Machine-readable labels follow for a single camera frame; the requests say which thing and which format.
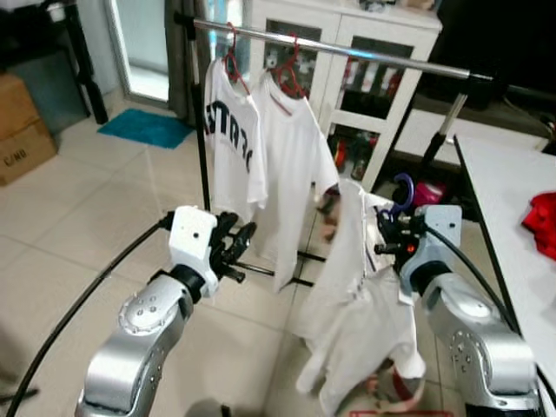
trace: t-shirt with black lettering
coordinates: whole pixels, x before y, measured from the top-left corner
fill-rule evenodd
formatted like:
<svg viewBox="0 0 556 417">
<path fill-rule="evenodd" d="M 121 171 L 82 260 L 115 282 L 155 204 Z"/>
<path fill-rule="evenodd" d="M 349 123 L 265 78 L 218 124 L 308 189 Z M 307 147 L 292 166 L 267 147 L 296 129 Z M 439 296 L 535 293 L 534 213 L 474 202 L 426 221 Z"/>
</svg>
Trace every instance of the t-shirt with black lettering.
<svg viewBox="0 0 556 417">
<path fill-rule="evenodd" d="M 221 59 L 210 63 L 205 83 L 205 141 L 214 150 L 215 207 L 250 222 L 267 201 L 267 156 L 259 112 L 251 95 L 241 96 Z"/>
<path fill-rule="evenodd" d="M 267 207 L 256 215 L 255 251 L 275 262 L 275 291 L 293 276 L 311 182 L 322 195 L 338 170 L 307 98 L 286 96 L 265 73 L 253 89 L 268 158 Z"/>
</svg>

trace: black cable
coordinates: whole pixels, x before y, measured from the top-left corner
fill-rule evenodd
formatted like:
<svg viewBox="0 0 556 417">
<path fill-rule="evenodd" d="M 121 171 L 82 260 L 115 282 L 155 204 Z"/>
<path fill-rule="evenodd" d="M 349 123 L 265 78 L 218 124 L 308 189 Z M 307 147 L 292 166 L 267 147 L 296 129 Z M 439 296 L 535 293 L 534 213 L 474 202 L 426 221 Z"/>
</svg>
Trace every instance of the black cable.
<svg viewBox="0 0 556 417">
<path fill-rule="evenodd" d="M 517 323 L 515 323 L 515 321 L 510 318 L 510 314 L 508 313 L 506 306 L 496 295 L 496 293 L 494 293 L 492 287 L 488 284 L 483 274 L 473 265 L 473 263 L 469 260 L 469 258 L 467 258 L 467 256 L 463 252 L 461 252 L 461 250 L 457 246 L 455 246 L 452 242 L 450 242 L 450 240 L 447 237 L 445 237 L 441 232 L 439 232 L 434 228 L 431 228 L 427 224 L 425 224 L 425 226 L 427 232 L 429 232 L 431 235 L 433 235 L 434 237 L 442 241 L 442 243 L 448 246 L 448 248 L 452 252 L 454 252 L 456 256 L 458 256 L 458 258 L 460 258 L 463 263 L 465 263 L 466 267 L 469 268 L 469 270 L 473 273 L 475 278 L 477 278 L 477 281 L 479 281 L 479 284 L 483 287 L 483 289 L 486 291 L 488 296 L 492 299 L 494 305 L 500 311 L 500 315 L 506 321 L 510 329 L 512 329 L 512 331 L 516 332 L 517 334 L 519 334 L 520 331 L 517 326 Z M 545 386 L 546 392 L 550 397 L 550 401 L 556 407 L 556 394 L 554 393 L 554 390 L 550 385 L 550 382 L 548 382 L 548 379 L 546 378 L 545 374 L 540 370 L 539 365 L 537 365 L 537 375 L 539 376 L 539 379 L 542 381 L 543 385 Z"/>
<path fill-rule="evenodd" d="M 488 285 L 488 282 L 485 279 L 485 277 L 483 276 L 483 274 L 473 265 L 473 263 L 469 260 L 469 258 L 463 252 L 461 252 L 461 250 L 457 246 L 455 246 L 452 242 L 450 242 L 450 240 L 447 237 L 445 237 L 441 232 L 439 232 L 438 230 L 436 230 L 434 228 L 431 228 L 427 224 L 425 226 L 427 228 L 427 232 L 430 232 L 431 235 L 433 235 L 434 237 L 436 237 L 440 241 L 442 241 L 442 243 L 444 243 L 446 246 L 448 246 L 449 249 L 452 252 L 454 252 L 455 255 L 458 258 L 460 258 L 463 263 L 465 263 L 466 267 L 469 268 L 469 270 L 473 273 L 473 275 L 475 275 L 475 278 L 477 278 L 477 281 L 479 281 L 479 284 L 483 287 L 483 289 L 486 291 L 488 296 L 492 299 L 494 305 L 500 311 L 500 315 L 502 316 L 504 321 L 508 324 L 508 326 L 514 332 L 517 332 L 518 327 L 517 327 L 516 323 L 510 317 L 510 314 L 507 312 L 506 306 L 500 300 L 499 296 L 497 296 L 496 293 L 494 293 L 494 290 L 491 288 L 491 286 Z"/>
<path fill-rule="evenodd" d="M 160 220 L 157 224 L 154 224 L 148 230 L 143 232 L 142 235 L 135 239 L 128 247 L 126 247 L 126 249 L 124 249 L 116 258 L 114 258 L 108 265 L 108 267 L 106 267 L 99 275 L 96 276 L 95 280 L 89 284 L 89 286 L 83 291 L 79 298 L 73 303 L 68 312 L 62 317 L 58 324 L 56 324 L 56 327 L 54 328 L 54 330 L 52 330 L 52 333 L 50 333 L 49 337 L 43 343 L 35 358 L 29 365 L 29 368 L 27 369 L 25 376 L 23 377 L 21 383 L 19 384 L 19 387 L 17 388 L 13 400 L 10 403 L 10 408 L 8 408 L 6 417 L 15 417 L 17 409 L 19 408 L 22 400 L 25 398 L 27 388 L 29 388 L 29 384 L 35 376 L 38 367 L 43 362 L 44 357 L 49 352 L 50 348 L 52 347 L 60 333 L 70 323 L 71 319 L 76 315 L 83 304 L 92 296 L 98 286 L 103 283 L 103 281 L 110 275 L 110 273 L 131 252 L 133 252 L 139 245 L 149 239 L 149 237 L 151 237 L 159 228 L 167 228 L 168 222 L 171 222 L 171 218 L 173 218 L 173 213 L 169 213 L 166 218 Z"/>
<path fill-rule="evenodd" d="M 34 397 L 38 393 L 39 390 L 37 388 L 32 388 L 29 391 L 25 392 L 23 399 L 27 400 L 31 397 Z M 14 395 L 0 395 L 0 407 L 3 406 L 4 404 L 8 404 L 9 402 L 12 402 L 13 399 L 14 399 Z"/>
</svg>

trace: garment rack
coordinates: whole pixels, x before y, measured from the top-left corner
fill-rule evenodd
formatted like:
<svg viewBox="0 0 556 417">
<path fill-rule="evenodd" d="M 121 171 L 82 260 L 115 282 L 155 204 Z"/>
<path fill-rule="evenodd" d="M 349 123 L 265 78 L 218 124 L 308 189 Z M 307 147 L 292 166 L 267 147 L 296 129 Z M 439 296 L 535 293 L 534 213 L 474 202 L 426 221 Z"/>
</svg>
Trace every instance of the garment rack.
<svg viewBox="0 0 556 417">
<path fill-rule="evenodd" d="M 201 181 L 202 181 L 202 199 L 204 208 L 210 211 L 210 189 L 209 189 L 209 174 L 207 169 L 207 153 L 205 148 L 205 141 L 203 136 L 204 131 L 204 121 L 202 117 L 202 88 L 200 85 L 199 77 L 199 59 L 197 56 L 197 42 L 196 42 L 196 30 L 218 30 L 221 32 L 231 32 L 232 28 L 223 23 L 211 22 L 209 20 L 203 20 L 191 16 L 186 16 L 181 13 L 174 13 L 174 22 L 185 27 L 186 35 L 189 42 L 189 47 L 191 50 L 191 61 L 193 70 L 193 83 L 191 84 L 191 98 L 193 101 L 193 108 L 195 112 L 195 128 L 197 131 L 197 141 L 199 146 L 199 164 L 201 167 Z M 258 30 L 253 28 L 236 27 L 235 33 L 239 36 L 251 37 L 254 39 L 260 39 L 265 42 L 278 43 L 281 45 L 295 46 L 299 45 L 301 49 L 313 50 L 317 52 L 326 52 L 329 54 L 350 56 L 352 58 L 361 61 L 370 61 L 376 63 L 383 63 L 390 67 L 395 67 L 398 69 L 410 69 L 419 70 L 429 74 L 435 74 L 438 76 L 447 76 L 450 78 L 459 79 L 465 81 L 462 86 L 460 93 L 455 98 L 452 107 L 447 112 L 444 122 L 440 126 L 439 131 L 433 136 L 431 142 L 429 143 L 425 155 L 421 160 L 421 167 L 426 168 L 433 161 L 434 157 L 438 153 L 440 147 L 446 140 L 447 132 L 452 127 L 453 121 L 457 118 L 461 109 L 463 108 L 469 93 L 479 84 L 492 83 L 493 78 L 491 76 L 486 76 L 482 74 L 473 73 L 469 69 L 461 69 L 456 67 L 449 67 L 446 65 L 439 65 L 436 63 L 428 63 L 426 61 L 418 61 L 414 59 L 402 58 L 399 56 L 391 56 L 387 54 L 380 54 L 368 50 L 358 50 L 354 48 L 348 48 L 345 46 L 334 45 L 331 43 L 321 43 L 312 41 L 309 39 L 304 39 L 296 36 L 282 35 L 279 33 L 266 32 L 264 30 Z M 325 261 L 326 259 L 307 253 L 305 251 L 297 251 L 298 256 L 307 259 L 312 259 L 315 261 Z M 252 270 L 265 275 L 274 275 L 274 272 L 257 267 L 255 265 L 249 265 L 243 262 L 237 262 L 236 265 L 240 268 Z M 293 278 L 290 282 L 299 283 L 308 287 L 312 287 L 313 283 L 301 280 L 299 278 Z"/>
</svg>

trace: black rack pole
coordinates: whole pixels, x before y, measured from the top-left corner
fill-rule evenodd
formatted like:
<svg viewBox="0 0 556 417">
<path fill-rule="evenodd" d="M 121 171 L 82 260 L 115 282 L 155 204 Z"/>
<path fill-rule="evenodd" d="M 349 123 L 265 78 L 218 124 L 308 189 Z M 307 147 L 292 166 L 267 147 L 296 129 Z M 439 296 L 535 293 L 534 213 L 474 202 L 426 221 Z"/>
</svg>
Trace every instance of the black rack pole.
<svg viewBox="0 0 556 417">
<path fill-rule="evenodd" d="M 191 101 L 195 112 L 195 130 L 197 132 L 197 143 L 199 145 L 199 165 L 201 168 L 202 202 L 204 209 L 210 211 L 210 187 L 209 170 L 207 169 L 207 150 L 203 135 L 205 122 L 202 116 L 202 90 L 201 78 L 199 77 L 199 58 L 197 56 L 197 35 L 194 18 L 174 13 L 174 22 L 185 27 L 189 47 L 191 48 L 191 69 L 193 71 L 193 82 L 191 83 Z"/>
<path fill-rule="evenodd" d="M 428 167 L 428 165 L 430 165 L 430 163 L 433 161 L 434 157 L 440 150 L 440 147 L 444 144 L 448 131 L 452 127 L 453 121 L 456 119 L 464 104 L 466 103 L 466 100 L 467 94 L 464 93 L 459 93 L 456 97 L 455 101 L 452 104 L 452 107 L 446 114 L 444 122 L 442 122 L 442 125 L 440 126 L 438 132 L 434 134 L 433 139 L 429 143 L 427 150 L 423 155 L 423 159 L 421 159 L 420 161 L 422 169 L 425 169 L 426 167 Z"/>
</svg>

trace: red cloth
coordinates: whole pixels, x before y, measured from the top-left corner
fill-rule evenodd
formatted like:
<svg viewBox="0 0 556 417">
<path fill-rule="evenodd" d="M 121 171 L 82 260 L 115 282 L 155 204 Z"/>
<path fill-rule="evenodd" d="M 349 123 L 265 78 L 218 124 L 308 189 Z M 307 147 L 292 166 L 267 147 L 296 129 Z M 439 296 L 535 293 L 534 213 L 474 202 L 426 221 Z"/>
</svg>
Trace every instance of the red cloth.
<svg viewBox="0 0 556 417">
<path fill-rule="evenodd" d="M 556 193 L 539 194 L 522 224 L 535 234 L 537 250 L 556 261 Z"/>
</svg>

